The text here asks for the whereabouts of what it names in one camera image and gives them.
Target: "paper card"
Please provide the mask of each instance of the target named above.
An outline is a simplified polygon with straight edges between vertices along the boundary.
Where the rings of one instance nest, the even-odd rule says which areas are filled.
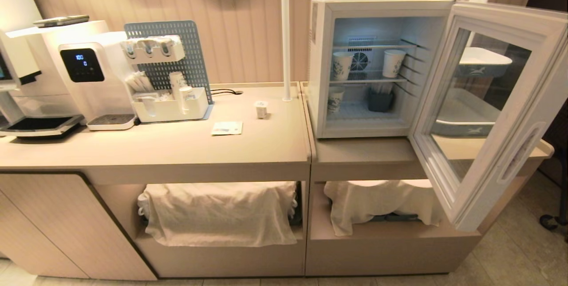
[[[230,136],[243,132],[243,121],[239,122],[216,122],[211,131],[212,136]]]

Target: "mini fridge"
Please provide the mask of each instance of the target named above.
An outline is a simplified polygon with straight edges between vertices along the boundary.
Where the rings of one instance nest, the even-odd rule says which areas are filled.
[[[315,136],[407,137],[448,219],[475,230],[568,96],[567,23],[509,5],[312,1]]]

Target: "glass fridge door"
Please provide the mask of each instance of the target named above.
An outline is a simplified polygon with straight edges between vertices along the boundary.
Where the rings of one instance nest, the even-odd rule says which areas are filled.
[[[458,3],[410,141],[449,220],[476,230],[568,94],[566,14]]]

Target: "digital display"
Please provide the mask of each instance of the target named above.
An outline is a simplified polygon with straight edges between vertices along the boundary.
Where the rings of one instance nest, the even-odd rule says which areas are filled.
[[[2,56],[2,52],[0,52],[0,81],[4,80],[12,80],[12,76],[8,71],[8,66],[4,61],[4,57]]]
[[[105,80],[105,75],[101,70],[95,50],[91,48],[77,48],[61,50],[59,53],[71,81],[101,82]]]

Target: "paper cup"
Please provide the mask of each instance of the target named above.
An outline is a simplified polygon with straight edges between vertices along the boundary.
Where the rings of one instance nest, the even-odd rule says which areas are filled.
[[[406,52],[402,50],[385,50],[385,63],[383,63],[383,76],[396,78]]]
[[[353,52],[335,52],[333,54],[333,80],[347,81],[352,62]]]
[[[335,114],[339,112],[341,107],[341,100],[343,100],[343,94],[345,93],[345,87],[343,86],[331,86],[329,88],[329,96],[327,98],[327,112],[330,114]]]

